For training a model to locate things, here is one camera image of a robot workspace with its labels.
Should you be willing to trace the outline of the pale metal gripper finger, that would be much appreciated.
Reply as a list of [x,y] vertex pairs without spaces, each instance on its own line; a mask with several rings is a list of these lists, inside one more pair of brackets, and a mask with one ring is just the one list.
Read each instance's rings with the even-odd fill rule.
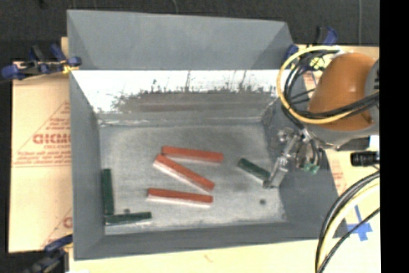
[[264,188],[279,187],[282,182],[282,160],[277,159],[268,178],[263,181]]
[[272,172],[271,186],[279,187],[288,172],[288,164],[276,164]]

